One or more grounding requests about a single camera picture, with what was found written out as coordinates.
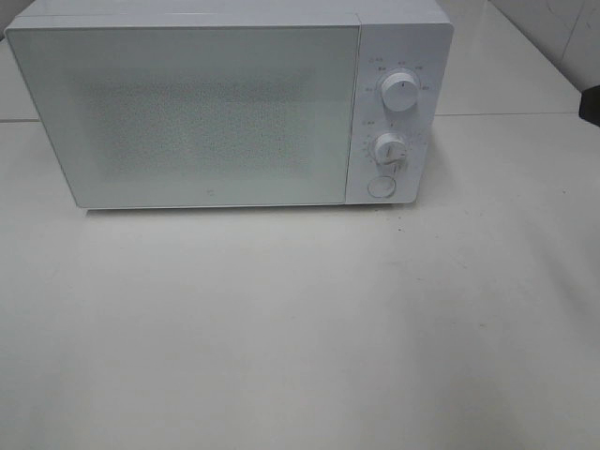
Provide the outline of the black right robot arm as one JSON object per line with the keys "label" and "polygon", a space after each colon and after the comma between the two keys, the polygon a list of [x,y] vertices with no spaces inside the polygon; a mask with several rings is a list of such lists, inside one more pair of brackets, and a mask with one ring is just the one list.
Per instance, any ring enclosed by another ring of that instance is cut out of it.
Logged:
{"label": "black right robot arm", "polygon": [[578,116],[584,121],[600,126],[600,85],[581,91]]}

